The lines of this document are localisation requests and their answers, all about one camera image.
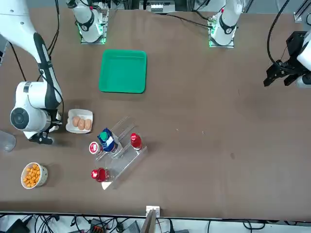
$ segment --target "brown egg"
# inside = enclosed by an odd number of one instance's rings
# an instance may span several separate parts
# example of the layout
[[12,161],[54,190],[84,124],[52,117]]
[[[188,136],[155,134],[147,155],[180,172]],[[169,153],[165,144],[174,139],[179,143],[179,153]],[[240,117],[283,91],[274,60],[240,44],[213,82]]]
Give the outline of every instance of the brown egg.
[[85,122],[84,122],[84,128],[86,130],[90,130],[92,127],[92,121],[90,119],[86,119]]
[[79,130],[84,130],[84,120],[83,119],[79,120],[78,128],[79,128]]
[[72,119],[72,125],[74,127],[78,127],[79,120],[80,120],[80,118],[78,116],[74,116]]

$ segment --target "brown table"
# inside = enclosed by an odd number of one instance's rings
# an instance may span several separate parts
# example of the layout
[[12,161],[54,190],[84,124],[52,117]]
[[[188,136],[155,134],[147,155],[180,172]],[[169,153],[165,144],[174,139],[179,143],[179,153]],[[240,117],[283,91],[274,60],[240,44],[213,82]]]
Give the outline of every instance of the brown table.
[[[179,13],[202,21],[195,13]],[[53,8],[31,10],[49,44],[56,28]],[[174,17],[117,11],[105,46],[80,45],[71,10],[61,10],[52,55],[65,112],[94,113],[94,130],[53,133],[58,141],[30,143],[11,126],[17,84],[22,80],[11,49],[0,68],[0,129],[16,135],[16,148],[0,155],[0,209],[144,215],[159,205],[163,216],[310,220],[310,90],[263,87],[271,64],[266,38],[275,15],[241,15],[235,49],[210,49],[207,31]],[[299,24],[282,15],[271,53],[278,59]],[[146,91],[141,95],[98,90],[105,49],[144,50]],[[35,60],[17,49],[28,80]],[[149,154],[117,190],[103,191],[90,172],[88,144],[124,116],[139,124]],[[20,174],[29,162],[45,164],[45,186],[25,190]]]

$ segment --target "label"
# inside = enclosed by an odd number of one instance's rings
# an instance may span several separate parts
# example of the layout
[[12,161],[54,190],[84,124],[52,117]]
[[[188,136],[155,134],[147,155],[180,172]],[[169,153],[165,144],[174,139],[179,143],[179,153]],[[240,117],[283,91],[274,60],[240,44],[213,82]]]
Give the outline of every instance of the label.
[[91,142],[88,149],[91,154],[96,154],[100,152],[100,148],[97,142]]
[[107,139],[107,141],[106,141],[107,147],[109,147],[109,145],[110,145],[111,143],[113,143],[113,138],[110,136],[110,137]]

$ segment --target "floor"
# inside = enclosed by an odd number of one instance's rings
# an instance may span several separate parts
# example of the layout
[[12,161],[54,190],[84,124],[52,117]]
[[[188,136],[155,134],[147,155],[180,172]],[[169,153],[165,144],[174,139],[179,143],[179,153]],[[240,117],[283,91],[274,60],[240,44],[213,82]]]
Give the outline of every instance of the floor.
[[[16,219],[20,218],[23,219],[26,216],[5,216],[0,219],[0,231],[6,231]],[[27,227],[30,229],[31,233],[35,232],[35,219],[37,217],[33,217]],[[52,220],[49,223],[49,227],[53,230],[54,233],[70,233],[75,232],[77,230],[76,226],[70,226],[73,217],[71,216],[62,216],[60,220],[56,222]],[[102,221],[105,221],[108,218],[102,217]],[[124,222],[124,229],[126,229],[130,224],[134,221],[137,221],[139,228],[141,229],[144,219],[138,218],[131,218]],[[36,225],[36,232],[38,231],[42,221],[39,219]],[[167,219],[159,218],[159,223],[161,225],[161,229],[159,228],[158,224],[156,224],[155,233],[166,233],[170,230],[170,223]],[[208,221],[203,220],[179,220],[173,219],[172,220],[173,227],[175,231],[179,230],[188,230],[189,233],[207,233]],[[89,224],[86,222],[82,217],[77,218],[77,224],[80,230],[88,230]],[[252,224],[253,228],[259,228],[262,224]],[[212,221],[209,227],[210,233],[248,233],[250,232],[246,229],[242,223],[240,222],[218,222]],[[255,231],[258,233],[311,233],[311,227],[306,226],[289,226],[289,225],[275,225],[275,224],[266,224],[262,230]]]

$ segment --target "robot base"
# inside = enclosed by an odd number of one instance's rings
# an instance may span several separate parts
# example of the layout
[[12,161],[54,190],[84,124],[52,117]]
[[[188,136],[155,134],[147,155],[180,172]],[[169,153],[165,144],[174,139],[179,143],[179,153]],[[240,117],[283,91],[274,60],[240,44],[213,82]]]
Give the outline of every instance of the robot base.
[[212,38],[212,34],[214,33],[214,31],[215,31],[215,28],[216,28],[216,26],[217,26],[217,18],[216,18],[216,16],[213,16],[210,20],[208,20],[208,22],[207,22],[207,24],[208,24],[208,26],[212,26],[213,28],[211,29],[211,28],[208,28],[208,46],[210,47],[210,48],[214,48],[214,47],[217,47],[217,48],[234,48],[234,33],[235,33],[235,30],[234,30],[234,32],[233,32],[233,34],[232,34],[232,40],[231,40],[231,42],[228,44],[228,45],[225,45],[225,46],[223,46],[223,45],[219,45],[219,44],[217,44],[214,40],[213,40],[213,38]]

